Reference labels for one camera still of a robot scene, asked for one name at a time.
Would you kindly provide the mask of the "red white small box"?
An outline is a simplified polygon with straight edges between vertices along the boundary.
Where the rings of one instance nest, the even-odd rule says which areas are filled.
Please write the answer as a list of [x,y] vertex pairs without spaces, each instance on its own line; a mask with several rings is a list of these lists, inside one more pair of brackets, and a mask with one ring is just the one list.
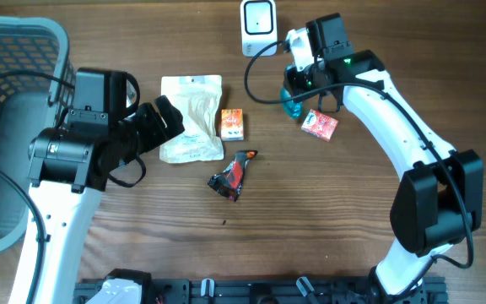
[[319,111],[310,110],[304,119],[301,130],[329,142],[338,125],[338,120]]

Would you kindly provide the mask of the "white plastic pouch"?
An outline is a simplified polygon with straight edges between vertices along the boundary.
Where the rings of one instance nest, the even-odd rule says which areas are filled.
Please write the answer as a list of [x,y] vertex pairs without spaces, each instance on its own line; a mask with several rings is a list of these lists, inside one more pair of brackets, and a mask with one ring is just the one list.
[[222,77],[164,76],[161,94],[180,111],[185,131],[160,146],[159,158],[169,164],[222,160],[224,148],[215,128]]

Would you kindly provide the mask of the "orange snack packet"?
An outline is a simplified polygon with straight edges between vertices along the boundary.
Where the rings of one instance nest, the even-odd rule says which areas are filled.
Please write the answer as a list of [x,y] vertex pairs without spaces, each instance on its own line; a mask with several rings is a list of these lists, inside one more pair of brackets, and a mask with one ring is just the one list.
[[241,109],[223,109],[221,111],[221,139],[223,141],[244,139],[244,121]]

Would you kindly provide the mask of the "red dark small package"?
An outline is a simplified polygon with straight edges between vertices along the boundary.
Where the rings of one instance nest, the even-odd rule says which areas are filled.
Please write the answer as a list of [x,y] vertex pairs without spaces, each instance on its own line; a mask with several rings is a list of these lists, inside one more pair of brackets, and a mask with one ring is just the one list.
[[213,175],[208,185],[218,194],[236,202],[240,196],[245,169],[248,162],[255,158],[257,150],[239,150],[224,171]]

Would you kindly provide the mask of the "blue liquid plastic bottle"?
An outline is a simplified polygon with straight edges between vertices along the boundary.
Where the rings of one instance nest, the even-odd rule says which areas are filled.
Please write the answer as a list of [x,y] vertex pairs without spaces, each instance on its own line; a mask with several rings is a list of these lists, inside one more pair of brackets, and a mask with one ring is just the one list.
[[291,119],[298,119],[301,117],[303,113],[303,106],[301,103],[297,103],[294,102],[293,100],[290,100],[290,98],[291,98],[290,93],[285,88],[282,88],[280,90],[280,100],[283,102],[282,106],[285,113]]

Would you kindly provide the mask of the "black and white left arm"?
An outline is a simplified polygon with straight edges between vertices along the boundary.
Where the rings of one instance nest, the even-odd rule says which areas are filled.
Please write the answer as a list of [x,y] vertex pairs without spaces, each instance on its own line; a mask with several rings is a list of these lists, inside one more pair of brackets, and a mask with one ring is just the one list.
[[72,106],[29,147],[33,204],[12,303],[69,303],[84,241],[112,171],[183,133],[183,116],[162,95],[129,98],[127,72],[80,68]]

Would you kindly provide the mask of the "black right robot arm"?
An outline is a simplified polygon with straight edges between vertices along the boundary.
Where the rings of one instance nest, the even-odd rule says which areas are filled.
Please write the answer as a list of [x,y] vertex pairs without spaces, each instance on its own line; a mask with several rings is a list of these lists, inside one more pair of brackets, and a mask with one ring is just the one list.
[[399,176],[390,211],[395,240],[372,272],[377,299],[407,297],[439,259],[471,267],[483,205],[476,152],[457,151],[417,115],[376,54],[354,51],[339,14],[290,30],[283,47],[294,57],[284,72],[293,101],[333,95],[369,129]]

